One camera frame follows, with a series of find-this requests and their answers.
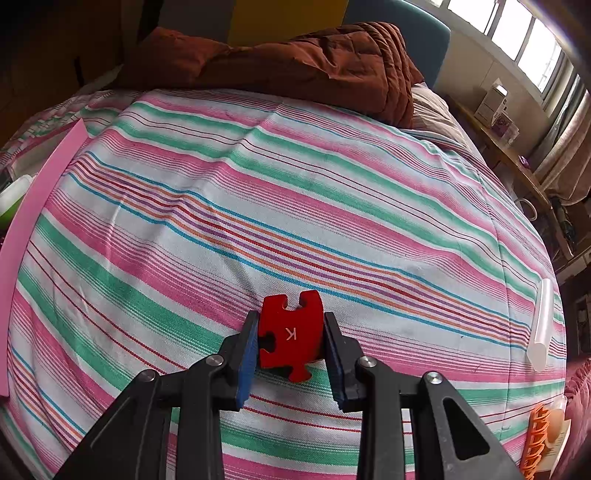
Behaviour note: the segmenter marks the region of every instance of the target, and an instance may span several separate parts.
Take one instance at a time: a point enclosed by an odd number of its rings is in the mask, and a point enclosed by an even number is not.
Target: window
[[[484,33],[495,4],[495,0],[450,0],[448,8]]]
[[[519,68],[543,92],[556,68],[561,49],[556,39],[540,20],[536,20],[525,46]]]
[[[530,29],[531,21],[532,16],[526,7],[517,0],[507,0],[492,41],[500,46],[511,60],[515,60]]]
[[[411,0],[419,6],[425,0]],[[511,59],[515,67],[530,79],[545,98],[553,86],[564,57],[558,42],[544,26],[533,17],[519,0],[427,0],[429,11],[441,12],[440,18],[453,24],[454,15],[468,22],[482,34],[482,42],[491,53],[492,44],[499,47]]]

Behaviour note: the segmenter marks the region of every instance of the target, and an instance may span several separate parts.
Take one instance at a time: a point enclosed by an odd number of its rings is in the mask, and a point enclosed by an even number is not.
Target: green container
[[[31,183],[33,178],[23,175],[0,192],[0,231],[8,230]]]

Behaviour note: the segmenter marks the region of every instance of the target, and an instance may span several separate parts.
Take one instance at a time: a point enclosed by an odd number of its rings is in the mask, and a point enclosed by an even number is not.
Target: metal screw
[[[205,363],[211,365],[212,367],[219,367],[223,363],[223,357],[218,355],[210,355],[205,359]]]
[[[372,368],[378,364],[378,361],[373,356],[360,356],[359,357],[359,364],[365,368]]]
[[[439,373],[439,372],[426,373],[425,379],[429,383],[432,383],[433,385],[439,385],[441,382],[443,382],[443,377],[441,376],[441,373]]]
[[[141,382],[153,382],[156,378],[156,372],[152,369],[142,370],[138,375],[138,380]]]

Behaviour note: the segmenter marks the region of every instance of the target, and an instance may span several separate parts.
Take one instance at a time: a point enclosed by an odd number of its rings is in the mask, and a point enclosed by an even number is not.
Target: red puzzle piece
[[[272,333],[275,350],[259,350],[261,368],[292,367],[289,380],[303,382],[311,378],[305,364],[318,360],[322,345],[324,310],[316,290],[300,293],[300,308],[286,310],[287,295],[265,297],[259,319],[258,335]]]

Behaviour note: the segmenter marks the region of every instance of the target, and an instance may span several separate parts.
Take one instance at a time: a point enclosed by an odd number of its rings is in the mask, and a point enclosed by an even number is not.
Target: pink fabric
[[[0,250],[0,397],[9,396],[8,325],[12,295],[17,285],[18,270],[22,258],[49,194],[56,186],[70,160],[87,139],[88,133],[84,122],[78,120],[72,124],[72,129],[47,159],[23,198]]]
[[[578,358],[567,364],[564,395],[568,399],[565,418],[571,420],[570,437],[553,480],[563,478],[591,431],[591,358]]]

